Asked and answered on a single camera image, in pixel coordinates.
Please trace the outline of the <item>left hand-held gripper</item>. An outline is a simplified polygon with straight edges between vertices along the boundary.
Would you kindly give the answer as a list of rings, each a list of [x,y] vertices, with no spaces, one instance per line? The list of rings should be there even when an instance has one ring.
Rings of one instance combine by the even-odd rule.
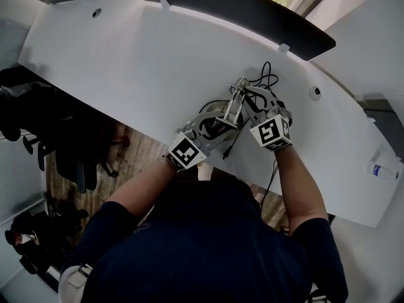
[[[180,172],[190,169],[196,164],[206,160],[213,149],[220,143],[229,141],[241,132],[241,127],[237,129],[225,125],[211,125],[206,128],[207,135],[203,134],[203,121],[223,117],[223,112],[204,112],[198,114],[193,120],[188,121],[182,128],[178,128],[175,138],[165,157]]]

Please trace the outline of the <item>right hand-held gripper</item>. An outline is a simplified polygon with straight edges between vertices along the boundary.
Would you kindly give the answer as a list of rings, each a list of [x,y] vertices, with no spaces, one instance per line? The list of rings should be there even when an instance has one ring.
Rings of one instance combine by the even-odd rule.
[[[244,89],[257,97],[245,97],[244,107],[251,120],[250,133],[260,147],[271,152],[291,145],[288,111],[278,105],[278,99],[269,90],[257,86]]]

